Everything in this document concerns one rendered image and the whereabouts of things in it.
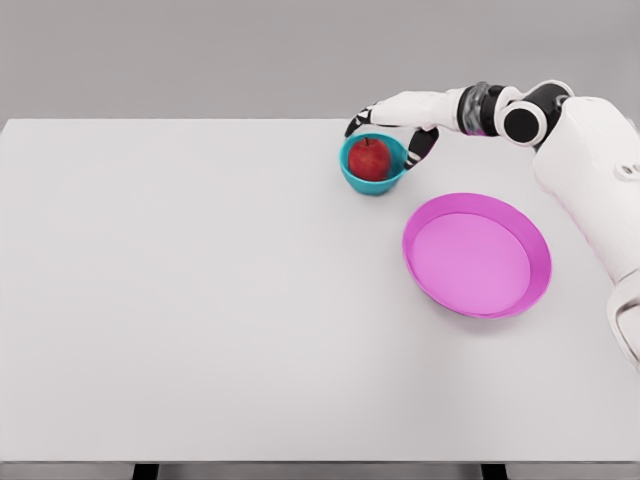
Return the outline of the pink plate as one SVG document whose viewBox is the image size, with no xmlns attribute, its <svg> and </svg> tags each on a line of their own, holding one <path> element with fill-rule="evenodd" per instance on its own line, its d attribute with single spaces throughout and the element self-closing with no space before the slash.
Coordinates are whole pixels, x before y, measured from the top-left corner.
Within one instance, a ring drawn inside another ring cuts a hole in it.
<svg viewBox="0 0 640 480">
<path fill-rule="evenodd" d="M 405 224 L 402 251 L 427 296 L 474 318 L 529 310 L 553 275 L 548 243 L 534 222 L 514 206 L 478 193 L 444 194 L 419 206 Z"/>
</svg>

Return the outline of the red apple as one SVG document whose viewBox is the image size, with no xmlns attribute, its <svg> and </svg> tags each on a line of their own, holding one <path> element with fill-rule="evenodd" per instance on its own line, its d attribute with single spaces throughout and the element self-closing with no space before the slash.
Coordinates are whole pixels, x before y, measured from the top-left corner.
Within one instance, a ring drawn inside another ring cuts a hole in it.
<svg viewBox="0 0 640 480">
<path fill-rule="evenodd" d="M 357 178 L 381 182 L 388 178 L 391 160 L 391 152 L 382 140 L 365 137 L 351 147 L 347 165 Z"/>
</svg>

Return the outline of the blue bowl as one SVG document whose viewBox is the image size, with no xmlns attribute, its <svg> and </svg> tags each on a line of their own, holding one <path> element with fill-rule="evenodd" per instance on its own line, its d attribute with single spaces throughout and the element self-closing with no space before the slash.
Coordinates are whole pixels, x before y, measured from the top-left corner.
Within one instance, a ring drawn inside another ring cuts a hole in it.
<svg viewBox="0 0 640 480">
<path fill-rule="evenodd" d="M 351 147 L 358 141 L 365 137 L 375 138 L 382 140 L 391 152 L 391 169 L 389 171 L 388 178 L 381 182 L 365 181 L 357 178 L 350 173 L 347 165 L 347 157 Z M 400 179 L 407 173 L 404 161 L 406 160 L 407 150 L 406 148 L 394 137 L 383 133 L 364 133 L 355 134 L 344 141 L 339 151 L 339 165 L 341 173 L 346 182 L 356 192 L 368 195 L 368 196 L 380 196 L 392 188 L 400 181 Z"/>
</svg>

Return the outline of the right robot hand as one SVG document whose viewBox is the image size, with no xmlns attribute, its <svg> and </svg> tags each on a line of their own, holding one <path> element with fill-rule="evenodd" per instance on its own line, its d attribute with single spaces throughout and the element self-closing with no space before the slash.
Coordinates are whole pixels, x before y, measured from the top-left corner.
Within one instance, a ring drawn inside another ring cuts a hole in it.
<svg viewBox="0 0 640 480">
<path fill-rule="evenodd" d="M 363 125 L 412 128 L 404 169 L 411 170 L 431 152 L 439 139 L 437 104 L 444 94 L 432 91 L 404 91 L 380 100 L 358 112 L 349 122 L 344 137 Z"/>
</svg>

